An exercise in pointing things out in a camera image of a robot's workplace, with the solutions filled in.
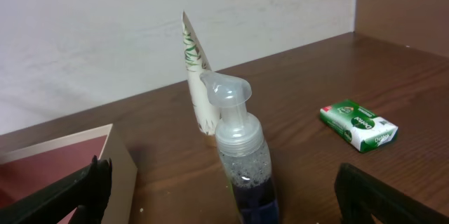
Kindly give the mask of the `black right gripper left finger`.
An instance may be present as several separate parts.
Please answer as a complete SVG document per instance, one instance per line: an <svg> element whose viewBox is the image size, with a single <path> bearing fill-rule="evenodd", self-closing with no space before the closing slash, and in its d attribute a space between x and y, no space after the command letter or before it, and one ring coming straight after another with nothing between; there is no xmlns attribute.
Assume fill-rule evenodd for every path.
<svg viewBox="0 0 449 224"><path fill-rule="evenodd" d="M1 209L1 222L101 223L112 193L112 161L92 158L88 166Z"/></svg>

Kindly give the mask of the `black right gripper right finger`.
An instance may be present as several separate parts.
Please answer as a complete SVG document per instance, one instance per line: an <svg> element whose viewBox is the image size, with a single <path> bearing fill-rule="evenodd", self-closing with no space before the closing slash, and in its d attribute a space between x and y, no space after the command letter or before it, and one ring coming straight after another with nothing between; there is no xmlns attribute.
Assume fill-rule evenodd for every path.
<svg viewBox="0 0 449 224"><path fill-rule="evenodd" d="M448 224L448 217L403 194L349 163L342 163L334 183L345 224Z"/></svg>

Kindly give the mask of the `white box pink interior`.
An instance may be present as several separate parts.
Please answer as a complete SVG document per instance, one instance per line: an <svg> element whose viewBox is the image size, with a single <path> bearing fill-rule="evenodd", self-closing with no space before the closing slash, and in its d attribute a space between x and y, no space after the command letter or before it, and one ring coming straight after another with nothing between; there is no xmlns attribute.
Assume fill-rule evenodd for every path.
<svg viewBox="0 0 449 224"><path fill-rule="evenodd" d="M137 167L111 124L1 154L1 208L89 165L112 161L112 190L103 223L127 223Z"/></svg>

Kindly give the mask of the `green Dettol soap box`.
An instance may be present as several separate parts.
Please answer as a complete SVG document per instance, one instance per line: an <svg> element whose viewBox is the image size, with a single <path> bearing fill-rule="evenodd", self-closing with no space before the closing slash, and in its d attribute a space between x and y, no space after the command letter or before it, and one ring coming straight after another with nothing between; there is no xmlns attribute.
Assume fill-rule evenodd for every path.
<svg viewBox="0 0 449 224"><path fill-rule="evenodd" d="M394 141L398 126L352 100L325 106L320 119L361 153Z"/></svg>

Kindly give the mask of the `clear foam pump bottle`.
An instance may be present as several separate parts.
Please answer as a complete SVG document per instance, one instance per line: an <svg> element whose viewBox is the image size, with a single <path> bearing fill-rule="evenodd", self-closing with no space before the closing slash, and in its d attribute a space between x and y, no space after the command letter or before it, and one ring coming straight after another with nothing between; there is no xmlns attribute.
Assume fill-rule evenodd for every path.
<svg viewBox="0 0 449 224"><path fill-rule="evenodd" d="M211 105L220 110L217 151L243 224L280 223L272 162L259 119L246 109L248 81L216 72L200 75Z"/></svg>

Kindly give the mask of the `cream leaf-print lotion tube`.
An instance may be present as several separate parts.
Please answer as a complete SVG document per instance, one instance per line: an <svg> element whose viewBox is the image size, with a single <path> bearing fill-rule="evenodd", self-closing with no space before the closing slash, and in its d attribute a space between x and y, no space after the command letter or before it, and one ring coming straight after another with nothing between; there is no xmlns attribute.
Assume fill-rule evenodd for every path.
<svg viewBox="0 0 449 224"><path fill-rule="evenodd" d="M197 124L206 144L216 147L215 129L220 120L220 111L210 104L206 87L200 79L201 73L211 72L211 68L194 28L184 11L182 12L182 37L187 83Z"/></svg>

